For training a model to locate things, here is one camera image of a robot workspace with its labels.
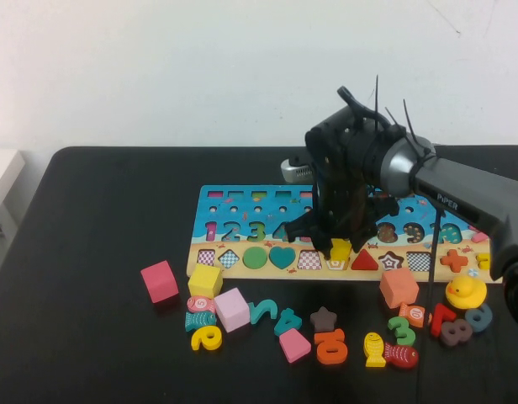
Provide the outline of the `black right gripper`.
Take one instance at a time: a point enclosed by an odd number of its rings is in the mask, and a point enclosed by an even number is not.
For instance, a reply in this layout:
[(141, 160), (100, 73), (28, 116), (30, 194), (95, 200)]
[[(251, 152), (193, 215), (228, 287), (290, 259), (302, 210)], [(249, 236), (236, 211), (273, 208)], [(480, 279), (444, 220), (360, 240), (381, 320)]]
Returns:
[(284, 226), (289, 242), (311, 239), (331, 260), (332, 239), (348, 240), (360, 252), (378, 234), (376, 222), (399, 210), (393, 197), (374, 199), (367, 187), (380, 185), (387, 151), (401, 139), (401, 127), (382, 115), (345, 107), (305, 136), (309, 158), (283, 161), (287, 183), (311, 183), (312, 209)]

